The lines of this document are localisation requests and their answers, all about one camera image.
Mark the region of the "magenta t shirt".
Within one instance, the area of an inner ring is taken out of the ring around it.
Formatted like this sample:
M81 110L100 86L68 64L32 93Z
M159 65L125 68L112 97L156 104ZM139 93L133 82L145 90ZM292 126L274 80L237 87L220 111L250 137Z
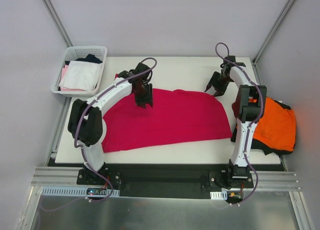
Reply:
M134 99L126 96L103 116L104 153L232 136L223 105L207 93L154 89L153 107L146 108Z

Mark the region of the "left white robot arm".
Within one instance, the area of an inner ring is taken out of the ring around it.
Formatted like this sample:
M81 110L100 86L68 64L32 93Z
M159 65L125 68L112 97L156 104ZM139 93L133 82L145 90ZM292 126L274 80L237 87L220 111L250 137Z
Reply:
M103 160L102 141L107 133L103 116L120 100L134 95L135 105L153 107L153 86L150 83L154 66L143 61L135 69L120 72L113 83L102 92L87 99L73 102L67 129L75 148L81 150L84 173L96 185L107 182Z

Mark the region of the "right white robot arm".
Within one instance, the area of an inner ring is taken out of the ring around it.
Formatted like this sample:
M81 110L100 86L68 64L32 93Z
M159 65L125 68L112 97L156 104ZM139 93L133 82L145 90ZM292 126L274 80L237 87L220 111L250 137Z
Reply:
M224 172L211 177L218 187L231 189L243 185L252 178L249 155L254 132L264 114L267 88L254 83L246 73L246 65L236 62L236 57L228 55L220 65L221 72L214 72L205 91L215 89L214 96L223 96L229 83L238 88L233 113L236 118L236 139L234 151Z

